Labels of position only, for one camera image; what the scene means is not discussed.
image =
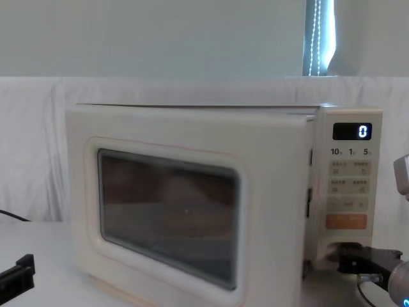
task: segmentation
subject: white fabric backdrop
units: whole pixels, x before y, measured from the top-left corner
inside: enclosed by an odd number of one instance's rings
[[[311,105],[384,110],[374,243],[409,251],[400,232],[409,203],[396,192],[392,163],[409,153],[409,78],[284,78],[262,83],[141,84],[130,79],[0,78],[0,209],[33,220],[69,220],[66,107],[132,104]],[[0,216],[0,221],[7,217]]]

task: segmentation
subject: window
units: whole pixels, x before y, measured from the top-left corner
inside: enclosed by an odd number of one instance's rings
[[[102,237],[227,290],[236,288],[232,169],[98,152]]]
[[[307,0],[303,75],[327,75],[336,49],[334,0]]]

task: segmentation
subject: black cable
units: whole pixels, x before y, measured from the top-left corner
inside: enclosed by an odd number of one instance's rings
[[[358,292],[359,292],[359,294],[360,294],[360,296],[362,296],[362,298],[364,299],[364,301],[368,304],[368,305],[370,305],[370,307],[376,307],[376,305],[374,305],[366,296],[365,296],[365,294],[363,293],[363,291],[362,291],[362,289],[361,289],[361,287],[360,287],[360,282],[358,281],[357,282],[357,288],[358,288]]]
[[[29,219],[25,219],[25,218],[23,218],[21,216],[16,216],[15,214],[12,214],[12,213],[4,211],[4,210],[0,210],[0,213],[4,214],[6,216],[14,217],[15,219],[18,219],[18,220],[23,221],[23,222],[31,222]]]

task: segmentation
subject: microwave door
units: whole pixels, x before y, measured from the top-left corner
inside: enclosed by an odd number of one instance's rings
[[[299,306],[308,116],[75,106],[66,122],[84,272],[158,307]]]

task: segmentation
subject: table surface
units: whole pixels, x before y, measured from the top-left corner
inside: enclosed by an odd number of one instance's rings
[[[28,253],[34,254],[36,264],[34,289],[8,302],[7,307],[135,307],[103,291],[75,267],[68,223],[0,223],[0,244],[0,272]],[[354,281],[336,272],[311,274],[303,282],[301,306],[366,307]],[[362,289],[375,305],[396,307],[388,293],[374,284],[364,284]]]

